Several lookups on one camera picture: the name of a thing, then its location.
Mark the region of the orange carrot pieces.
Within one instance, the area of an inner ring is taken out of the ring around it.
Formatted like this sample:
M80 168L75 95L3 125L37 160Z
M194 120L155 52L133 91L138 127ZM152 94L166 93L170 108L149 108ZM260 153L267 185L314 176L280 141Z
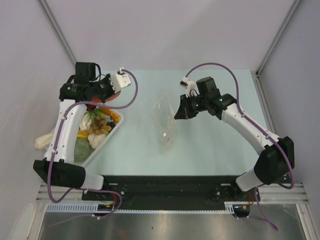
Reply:
M96 109L97 114L105 119L106 117L110 117L110 119L114 122L114 123L118 123L120 120L120 116L113 112L110 108L105 108L105 107L99 107Z

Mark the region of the polka dot zip bag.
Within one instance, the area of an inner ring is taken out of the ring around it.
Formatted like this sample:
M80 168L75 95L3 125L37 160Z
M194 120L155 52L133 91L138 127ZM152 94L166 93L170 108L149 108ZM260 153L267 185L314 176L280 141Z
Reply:
M165 93L152 107L151 117L156 132L158 149L161 154L168 152L174 143L177 121L168 93Z

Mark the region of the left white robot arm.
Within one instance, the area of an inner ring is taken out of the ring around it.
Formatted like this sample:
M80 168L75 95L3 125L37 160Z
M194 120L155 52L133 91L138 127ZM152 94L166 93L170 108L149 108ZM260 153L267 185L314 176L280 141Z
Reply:
M89 173L74 163L74 149L80 124L92 99L105 102L130 84L130 78L122 69L102 78L96 63L75 64L75 74L59 91L59 115L52 140L43 159L33 163L34 171L47 187L93 190L100 200L110 196L111 188L104 184L102 175Z

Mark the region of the brown longan bunch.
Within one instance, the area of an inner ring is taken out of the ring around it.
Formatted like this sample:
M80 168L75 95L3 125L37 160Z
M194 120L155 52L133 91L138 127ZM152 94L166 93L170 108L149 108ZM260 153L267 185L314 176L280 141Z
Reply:
M107 115L105 113L101 113L100 115L90 114L89 120L91 120L91 124L89 125L89 129L87 130L88 134L95 135L108 135L112 130L112 127L108 125Z

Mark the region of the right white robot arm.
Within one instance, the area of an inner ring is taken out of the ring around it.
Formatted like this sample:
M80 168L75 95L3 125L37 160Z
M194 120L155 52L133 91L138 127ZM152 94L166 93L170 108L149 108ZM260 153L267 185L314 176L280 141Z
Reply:
M179 83L186 93L180 96L176 120L188 120L206 111L234 128L256 151L254 167L238 176L230 188L231 196L242 201L249 190L275 183L283 175L291 173L295 167L294 142L288 136L277 134L262 127L238 106L238 101L230 94L222 95L212 77L193 82L183 77Z

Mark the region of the red watermelon slice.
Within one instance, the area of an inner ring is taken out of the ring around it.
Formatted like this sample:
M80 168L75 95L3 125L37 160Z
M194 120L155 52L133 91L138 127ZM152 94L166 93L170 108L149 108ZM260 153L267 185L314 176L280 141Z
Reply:
M98 97L95 97L91 101L94 102L94 103L102 103L102 104L104 104L104 103L107 103L107 102L115 100L116 98L118 98L120 96L120 94L121 94L121 92L117 92L116 94L114 94L114 95L112 95L112 96L110 96L110 97L108 97L108 98L106 98L104 100L102 100L102 99L100 99Z

